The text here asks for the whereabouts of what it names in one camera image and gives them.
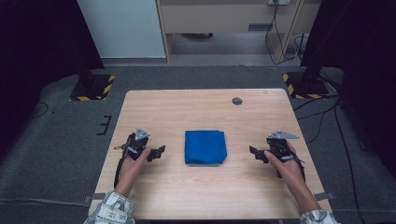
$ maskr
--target light wood tabletop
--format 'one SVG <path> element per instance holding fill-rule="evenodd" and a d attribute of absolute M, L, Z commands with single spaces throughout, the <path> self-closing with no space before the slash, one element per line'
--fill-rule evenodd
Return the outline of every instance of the light wood tabletop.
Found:
<path fill-rule="evenodd" d="M 242 100 L 233 104 L 233 98 Z M 276 169 L 257 161 L 249 146 L 269 149 L 266 137 L 282 130 L 300 136 L 289 141 L 304 161 L 306 183 L 323 192 L 303 134 L 281 89 L 129 91 L 111 140 L 95 193 L 113 190 L 125 143 L 137 128 L 150 133 L 148 146 L 166 145 L 159 160 L 145 162 L 130 200 L 136 219 L 297 218 L 297 204 Z M 185 131 L 220 130 L 228 156 L 220 165 L 184 162 Z M 90 212 L 100 200 L 93 200 Z M 328 200 L 319 202 L 330 210 Z"/>

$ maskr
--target person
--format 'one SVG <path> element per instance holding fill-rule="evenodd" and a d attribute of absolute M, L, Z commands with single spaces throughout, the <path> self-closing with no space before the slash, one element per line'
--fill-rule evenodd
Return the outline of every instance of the person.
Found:
<path fill-rule="evenodd" d="M 295 153 L 295 148 L 288 142 L 290 150 Z M 84 224 L 98 223 L 126 223 L 134 224 L 131 217 L 134 205 L 128 200 L 134 182 L 142 169 L 142 165 L 150 153 L 146 147 L 140 157 L 134 161 L 128 157 L 120 169 L 120 179 L 113 191 L 98 204 L 96 209 L 85 220 Z M 334 215 L 322 210 L 305 184 L 303 175 L 296 160 L 280 161 L 271 152 L 265 151 L 269 162 L 280 172 L 288 186 L 291 195 L 296 200 L 300 211 L 300 222 L 303 224 L 333 224 L 338 223 Z"/>

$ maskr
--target blue cloth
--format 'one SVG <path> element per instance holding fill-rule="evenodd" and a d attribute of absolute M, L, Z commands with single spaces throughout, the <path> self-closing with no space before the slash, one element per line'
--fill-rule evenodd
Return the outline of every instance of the blue cloth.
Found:
<path fill-rule="evenodd" d="M 227 157 L 224 132 L 186 131 L 185 162 L 219 164 Z"/>

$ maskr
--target white power outlet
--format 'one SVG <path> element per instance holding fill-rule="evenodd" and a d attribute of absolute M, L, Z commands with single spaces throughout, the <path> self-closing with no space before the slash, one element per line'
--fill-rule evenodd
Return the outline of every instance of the white power outlet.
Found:
<path fill-rule="evenodd" d="M 268 0 L 269 6 L 274 6 L 275 4 L 278 6 L 287 6 L 290 5 L 290 0 Z"/>

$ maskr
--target wall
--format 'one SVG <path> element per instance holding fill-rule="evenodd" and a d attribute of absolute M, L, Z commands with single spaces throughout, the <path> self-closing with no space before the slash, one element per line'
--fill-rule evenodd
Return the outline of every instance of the wall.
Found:
<path fill-rule="evenodd" d="M 155 0 L 78 0 L 101 58 L 165 58 Z"/>

